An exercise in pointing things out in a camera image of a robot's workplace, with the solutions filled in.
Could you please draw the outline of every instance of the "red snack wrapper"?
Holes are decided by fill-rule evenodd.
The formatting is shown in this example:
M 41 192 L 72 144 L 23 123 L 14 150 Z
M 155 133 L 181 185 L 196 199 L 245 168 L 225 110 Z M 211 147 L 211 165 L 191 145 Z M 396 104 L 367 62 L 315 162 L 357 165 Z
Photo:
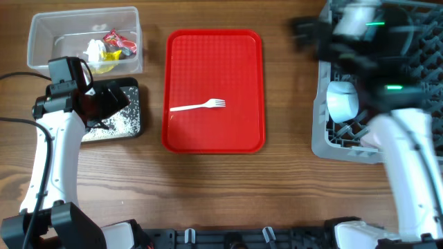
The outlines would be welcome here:
M 133 41 L 129 41 L 126 37 L 117 34 L 115 28 L 113 28 L 111 32 L 107 33 L 105 37 L 103 37 L 103 40 L 112 46 L 128 48 L 134 54 L 137 53 L 137 44 Z

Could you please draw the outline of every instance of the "wood grain surface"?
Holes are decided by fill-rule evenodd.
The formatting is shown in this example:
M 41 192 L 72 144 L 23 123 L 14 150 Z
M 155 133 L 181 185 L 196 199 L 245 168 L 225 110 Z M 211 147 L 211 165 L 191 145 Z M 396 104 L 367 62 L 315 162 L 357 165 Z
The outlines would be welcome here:
M 34 2 L 0 5 L 0 74 L 30 70 L 34 14 L 116 6 L 136 6 L 140 14 L 145 68 L 133 77 L 143 89 L 145 132 L 80 150 L 80 207 L 98 225 L 135 218 L 144 228 L 288 228 L 354 215 L 397 229 L 383 165 L 325 160 L 311 150 L 318 65 L 294 51 L 287 21 L 318 15 L 325 0 Z M 162 146 L 165 42 L 180 28 L 250 28 L 261 36 L 266 144 L 258 153 L 176 155 Z M 47 84 L 31 76 L 0 82 L 0 116 L 31 119 Z M 34 127 L 0 122 L 0 219 L 18 213 L 35 144 Z

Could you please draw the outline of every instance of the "green light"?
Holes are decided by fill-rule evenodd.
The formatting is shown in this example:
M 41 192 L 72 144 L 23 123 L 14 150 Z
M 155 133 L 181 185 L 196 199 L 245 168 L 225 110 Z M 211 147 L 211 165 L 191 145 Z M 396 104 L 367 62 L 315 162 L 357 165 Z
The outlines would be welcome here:
M 382 26 L 385 25 L 384 21 L 380 21 L 380 22 L 373 22 L 373 23 L 367 23 L 367 26 Z
M 403 86 L 401 86 L 401 85 L 386 85 L 385 88 L 388 90 L 402 90 Z

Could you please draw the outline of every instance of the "fork handle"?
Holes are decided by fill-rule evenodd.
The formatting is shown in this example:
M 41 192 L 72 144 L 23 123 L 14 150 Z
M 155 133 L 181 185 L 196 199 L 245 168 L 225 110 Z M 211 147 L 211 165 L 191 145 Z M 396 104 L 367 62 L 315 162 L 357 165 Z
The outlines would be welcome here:
M 185 111 L 185 110 L 191 110 L 191 109 L 196 109 L 196 108 L 201 108 L 204 107 L 204 105 L 202 104 L 193 104 L 190 106 L 184 106 L 184 107 L 172 107 L 170 109 L 170 111 Z

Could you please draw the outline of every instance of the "white cup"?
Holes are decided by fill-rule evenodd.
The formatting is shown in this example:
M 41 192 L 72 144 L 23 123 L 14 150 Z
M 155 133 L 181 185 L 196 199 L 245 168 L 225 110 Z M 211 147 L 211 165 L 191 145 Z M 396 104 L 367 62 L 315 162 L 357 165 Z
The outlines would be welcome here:
M 327 86 L 326 103 L 334 122 L 345 122 L 357 116 L 359 97 L 353 84 L 330 82 Z

